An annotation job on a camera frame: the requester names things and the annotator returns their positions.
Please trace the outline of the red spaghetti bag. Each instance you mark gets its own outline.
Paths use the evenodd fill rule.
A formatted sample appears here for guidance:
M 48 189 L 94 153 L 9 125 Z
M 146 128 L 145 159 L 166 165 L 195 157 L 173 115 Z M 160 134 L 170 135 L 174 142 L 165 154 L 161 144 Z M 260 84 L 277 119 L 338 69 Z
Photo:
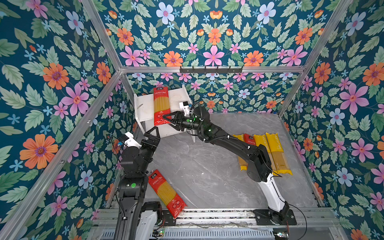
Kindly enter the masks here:
M 154 88 L 154 125 L 160 126 L 169 124 L 169 121 L 164 119 L 164 115 L 171 113 L 169 90 L 167 87 Z
M 243 134 L 244 142 L 247 143 L 248 145 L 256 145 L 255 139 L 253 136 L 248 135 L 248 134 Z
M 159 170 L 154 170 L 150 174 L 149 185 L 170 211 L 173 218 L 176 219 L 187 206 L 184 200 L 179 196 L 179 194 L 169 184 Z

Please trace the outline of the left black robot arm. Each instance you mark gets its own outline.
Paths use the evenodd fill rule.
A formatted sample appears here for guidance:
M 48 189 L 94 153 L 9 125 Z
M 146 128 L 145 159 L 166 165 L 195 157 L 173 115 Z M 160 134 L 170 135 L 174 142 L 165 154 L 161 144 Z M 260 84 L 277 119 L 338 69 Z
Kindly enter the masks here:
M 138 143 L 130 132 L 118 138 L 118 146 L 124 147 L 121 166 L 124 176 L 118 187 L 119 205 L 115 240 L 149 240 L 154 227 L 163 221 L 160 202 L 145 203 L 148 187 L 148 166 L 160 143 L 158 127 L 144 133 Z

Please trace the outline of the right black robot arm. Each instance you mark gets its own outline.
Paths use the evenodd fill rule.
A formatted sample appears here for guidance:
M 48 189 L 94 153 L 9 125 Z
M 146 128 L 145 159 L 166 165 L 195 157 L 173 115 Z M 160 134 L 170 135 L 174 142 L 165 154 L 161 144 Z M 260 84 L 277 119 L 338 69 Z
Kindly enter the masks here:
M 289 204 L 280 194 L 272 169 L 272 161 L 264 145 L 251 145 L 230 135 L 218 125 L 211 122 L 210 114 L 199 103 L 193 104 L 188 114 L 177 111 L 162 117 L 177 131 L 194 130 L 202 142 L 222 147 L 248 164 L 248 177 L 257 182 L 268 202 L 271 217 L 285 218 L 290 210 Z

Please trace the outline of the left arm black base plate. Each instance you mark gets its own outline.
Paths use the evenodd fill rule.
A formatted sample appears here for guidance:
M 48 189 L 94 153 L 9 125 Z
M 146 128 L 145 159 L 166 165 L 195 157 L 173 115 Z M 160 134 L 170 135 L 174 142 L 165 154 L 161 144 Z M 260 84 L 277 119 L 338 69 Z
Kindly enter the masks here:
M 153 227 L 160 228 L 163 226 L 174 226 L 176 220 L 168 210 L 161 212 L 146 210 L 141 212 L 138 226 L 143 226 L 144 224 L 152 224 Z

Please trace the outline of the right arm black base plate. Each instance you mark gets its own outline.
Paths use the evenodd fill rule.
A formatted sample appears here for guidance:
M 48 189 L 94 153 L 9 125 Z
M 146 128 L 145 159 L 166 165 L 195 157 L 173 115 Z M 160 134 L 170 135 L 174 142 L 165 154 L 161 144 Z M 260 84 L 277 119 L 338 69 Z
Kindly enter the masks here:
M 257 225 L 259 226 L 296 226 L 297 220 L 294 212 L 289 209 L 286 212 L 278 213 L 269 209 L 253 210 L 256 217 Z

